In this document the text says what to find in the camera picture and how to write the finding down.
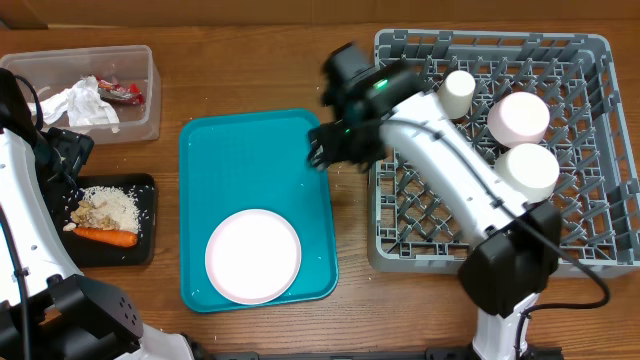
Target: red wrapper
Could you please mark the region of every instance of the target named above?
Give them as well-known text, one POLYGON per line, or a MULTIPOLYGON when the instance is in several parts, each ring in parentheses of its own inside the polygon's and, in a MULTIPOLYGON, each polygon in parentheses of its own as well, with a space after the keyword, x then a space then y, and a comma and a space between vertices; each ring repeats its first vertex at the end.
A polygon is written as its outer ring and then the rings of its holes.
POLYGON ((144 104, 144 96, 142 96, 136 84, 132 84, 127 89, 120 84, 112 84, 97 76, 96 80, 98 80, 98 94, 100 94, 102 100, 124 105, 144 104))

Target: crumpled paper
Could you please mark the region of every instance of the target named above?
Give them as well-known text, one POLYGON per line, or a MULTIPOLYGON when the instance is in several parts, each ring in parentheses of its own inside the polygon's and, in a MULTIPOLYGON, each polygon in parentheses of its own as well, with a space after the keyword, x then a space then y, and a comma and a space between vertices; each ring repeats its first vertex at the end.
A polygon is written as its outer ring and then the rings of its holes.
MULTIPOLYGON (((29 103, 31 113, 35 115, 35 103, 29 103)), ((53 95, 40 102, 44 122, 47 125, 57 121, 64 112, 69 117, 69 126, 118 124, 120 119, 111 104, 102 101, 98 94, 98 81, 88 76, 75 83, 71 89, 53 95)), ((117 126, 111 128, 117 133, 117 126)))

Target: black plate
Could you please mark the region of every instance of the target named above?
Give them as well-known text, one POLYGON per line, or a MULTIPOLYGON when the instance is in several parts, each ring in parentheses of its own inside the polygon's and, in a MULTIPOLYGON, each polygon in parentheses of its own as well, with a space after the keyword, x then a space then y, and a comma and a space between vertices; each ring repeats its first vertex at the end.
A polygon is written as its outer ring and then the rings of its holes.
POLYGON ((143 265, 153 260, 156 232, 156 210, 158 192, 155 181, 149 174, 81 176, 77 181, 78 188, 92 186, 117 187, 128 193, 132 188, 137 194, 136 206, 140 211, 138 221, 138 244, 130 248, 121 248, 97 241, 88 240, 72 231, 62 231, 64 225, 71 221, 71 211, 78 208, 78 201, 84 194, 81 190, 64 195, 62 209, 56 211, 53 223, 62 240, 62 245, 78 267, 143 265))

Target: pink cup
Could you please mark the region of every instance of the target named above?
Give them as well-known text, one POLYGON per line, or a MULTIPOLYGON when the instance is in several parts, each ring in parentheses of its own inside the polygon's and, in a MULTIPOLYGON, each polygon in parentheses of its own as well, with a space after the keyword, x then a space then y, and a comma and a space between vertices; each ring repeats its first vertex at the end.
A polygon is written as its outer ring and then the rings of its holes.
POLYGON ((549 109, 538 96, 528 92, 513 93, 489 111, 487 124, 491 135, 502 145, 537 144, 549 126, 549 109))

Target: gray dish rack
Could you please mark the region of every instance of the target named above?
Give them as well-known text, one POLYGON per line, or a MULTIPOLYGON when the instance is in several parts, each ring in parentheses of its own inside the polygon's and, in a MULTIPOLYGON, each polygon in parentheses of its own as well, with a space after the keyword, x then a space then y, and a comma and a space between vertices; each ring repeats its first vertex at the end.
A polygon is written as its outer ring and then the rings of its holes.
MULTIPOLYGON (((491 106, 515 91, 540 96, 551 113, 541 145, 561 169, 550 201, 562 209, 562 247, 603 277, 640 266, 640 186, 605 38, 385 29, 374 57, 379 68, 405 58, 433 90, 454 70, 473 74, 473 104, 456 126, 490 165, 505 150, 486 127, 491 106)), ((375 269, 457 272, 469 245, 446 204, 395 149, 372 168, 369 201, 375 269)), ((583 276, 563 260, 554 275, 583 276)))

